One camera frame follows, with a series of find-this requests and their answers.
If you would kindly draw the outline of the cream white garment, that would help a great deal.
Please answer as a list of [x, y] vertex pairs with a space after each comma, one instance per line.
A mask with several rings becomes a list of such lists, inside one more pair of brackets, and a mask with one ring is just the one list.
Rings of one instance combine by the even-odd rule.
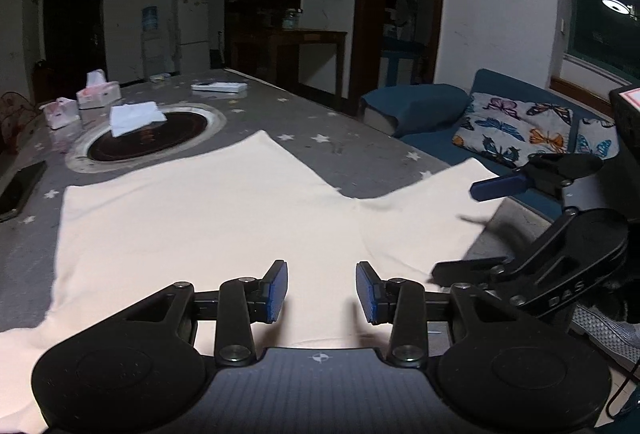
[[234, 145], [167, 161], [65, 191], [52, 301], [35, 328], [1, 336], [1, 428], [39, 433], [30, 389], [51, 346], [177, 281], [200, 291], [288, 264], [288, 293], [275, 332], [285, 347], [376, 345], [385, 327], [367, 323], [355, 267], [426, 283], [434, 265], [463, 257], [498, 202], [477, 202], [485, 179], [469, 159], [387, 195], [349, 198], [265, 132]]

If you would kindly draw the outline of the blue sofa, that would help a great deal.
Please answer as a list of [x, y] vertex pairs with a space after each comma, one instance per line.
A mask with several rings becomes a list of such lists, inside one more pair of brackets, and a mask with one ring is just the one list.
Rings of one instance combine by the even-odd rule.
[[448, 165], [470, 158], [498, 175], [533, 154], [617, 155], [615, 124], [562, 96], [488, 69], [470, 92], [450, 84], [385, 87], [361, 98], [363, 118], [390, 121], [390, 135]]

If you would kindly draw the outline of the butterfly pattern cushion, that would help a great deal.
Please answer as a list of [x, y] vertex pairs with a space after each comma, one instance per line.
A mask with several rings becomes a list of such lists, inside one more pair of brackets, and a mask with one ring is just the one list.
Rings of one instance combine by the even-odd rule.
[[535, 154], [567, 154], [573, 121], [574, 111], [562, 105], [474, 93], [451, 142], [516, 168]]

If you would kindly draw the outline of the white remote control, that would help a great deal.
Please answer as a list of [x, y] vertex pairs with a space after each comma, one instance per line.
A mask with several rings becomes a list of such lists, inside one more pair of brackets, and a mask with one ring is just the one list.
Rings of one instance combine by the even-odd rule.
[[191, 89], [198, 92], [240, 93], [248, 88], [246, 82], [200, 81], [191, 84]]

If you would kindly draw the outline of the round black induction cooktop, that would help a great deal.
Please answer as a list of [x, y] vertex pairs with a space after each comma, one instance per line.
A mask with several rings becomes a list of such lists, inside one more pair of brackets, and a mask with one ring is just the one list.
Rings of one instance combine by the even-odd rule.
[[81, 174], [138, 168], [197, 147], [221, 131], [227, 118], [220, 110], [198, 103], [160, 107], [166, 120], [115, 136], [105, 120], [73, 142], [65, 165]]

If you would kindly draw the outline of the white tissue pack on cooktop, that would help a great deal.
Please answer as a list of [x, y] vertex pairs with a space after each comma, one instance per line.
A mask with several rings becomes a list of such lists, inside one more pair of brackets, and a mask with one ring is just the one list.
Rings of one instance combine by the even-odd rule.
[[110, 111], [110, 129], [113, 137], [138, 131], [149, 124], [164, 123], [166, 117], [155, 102], [114, 106]]

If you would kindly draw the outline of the dark wooden side table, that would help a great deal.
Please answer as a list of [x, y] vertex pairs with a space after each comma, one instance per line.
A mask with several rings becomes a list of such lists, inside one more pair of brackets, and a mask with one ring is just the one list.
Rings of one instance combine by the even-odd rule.
[[341, 98], [346, 31], [281, 29], [269, 35], [268, 78], [285, 89]]

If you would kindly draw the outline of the glass jar on side table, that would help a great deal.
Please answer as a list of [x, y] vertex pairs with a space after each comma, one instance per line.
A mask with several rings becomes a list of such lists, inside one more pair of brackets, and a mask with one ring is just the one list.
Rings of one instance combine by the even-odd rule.
[[297, 29], [303, 12], [304, 11], [301, 8], [286, 9], [283, 15], [282, 28], [284, 30]]

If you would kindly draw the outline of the pink tissue box with tissue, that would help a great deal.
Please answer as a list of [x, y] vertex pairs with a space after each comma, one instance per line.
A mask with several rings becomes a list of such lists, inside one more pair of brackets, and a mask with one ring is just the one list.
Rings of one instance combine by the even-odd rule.
[[87, 74], [86, 86], [76, 93], [81, 110], [102, 108], [122, 98], [117, 81], [107, 81], [104, 71], [96, 69]]

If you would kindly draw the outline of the black smartphone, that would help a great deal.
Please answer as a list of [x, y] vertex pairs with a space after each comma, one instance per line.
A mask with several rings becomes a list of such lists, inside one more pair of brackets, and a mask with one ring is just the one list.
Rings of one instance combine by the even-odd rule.
[[0, 197], [0, 222], [18, 217], [48, 168], [46, 161], [28, 165], [14, 174]]

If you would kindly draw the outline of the small pink white tissue box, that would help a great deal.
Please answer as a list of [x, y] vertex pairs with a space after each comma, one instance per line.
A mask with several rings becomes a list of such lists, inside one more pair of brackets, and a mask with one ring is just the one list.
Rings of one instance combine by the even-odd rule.
[[70, 98], [57, 98], [55, 101], [40, 106], [47, 126], [58, 130], [80, 120], [78, 103]]

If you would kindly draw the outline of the water dispenser with blue bottle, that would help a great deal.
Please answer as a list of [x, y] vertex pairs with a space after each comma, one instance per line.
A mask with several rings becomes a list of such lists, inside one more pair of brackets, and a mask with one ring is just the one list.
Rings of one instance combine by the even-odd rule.
[[163, 36], [160, 32], [160, 19], [155, 5], [142, 9], [141, 54], [145, 78], [165, 71]]

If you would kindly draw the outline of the white refrigerator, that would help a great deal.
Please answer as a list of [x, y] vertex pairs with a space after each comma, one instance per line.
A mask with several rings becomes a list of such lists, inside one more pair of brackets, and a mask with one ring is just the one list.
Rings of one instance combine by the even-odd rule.
[[175, 0], [178, 70], [183, 75], [209, 69], [207, 0]]

